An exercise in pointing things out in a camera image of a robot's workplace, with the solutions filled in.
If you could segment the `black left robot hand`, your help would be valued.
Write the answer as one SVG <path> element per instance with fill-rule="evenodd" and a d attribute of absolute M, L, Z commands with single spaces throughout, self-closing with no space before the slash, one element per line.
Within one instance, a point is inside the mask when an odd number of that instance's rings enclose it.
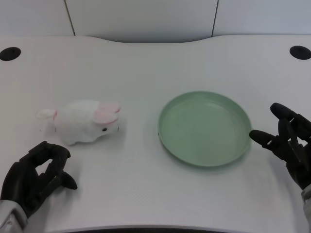
<path fill-rule="evenodd" d="M 65 147 L 41 142 L 11 166 L 0 199 L 16 202 L 30 217 L 57 188 L 76 190 L 75 180 L 64 171 L 68 158 Z"/>

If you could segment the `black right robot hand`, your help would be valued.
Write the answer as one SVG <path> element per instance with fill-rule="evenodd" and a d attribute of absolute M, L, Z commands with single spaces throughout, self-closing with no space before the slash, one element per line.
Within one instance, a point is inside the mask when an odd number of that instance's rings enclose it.
<path fill-rule="evenodd" d="M 278 135 L 252 130 L 249 136 L 285 161 L 291 178 L 303 190 L 311 184 L 311 122 L 280 103 L 273 103 L 270 110 L 279 119 Z"/>

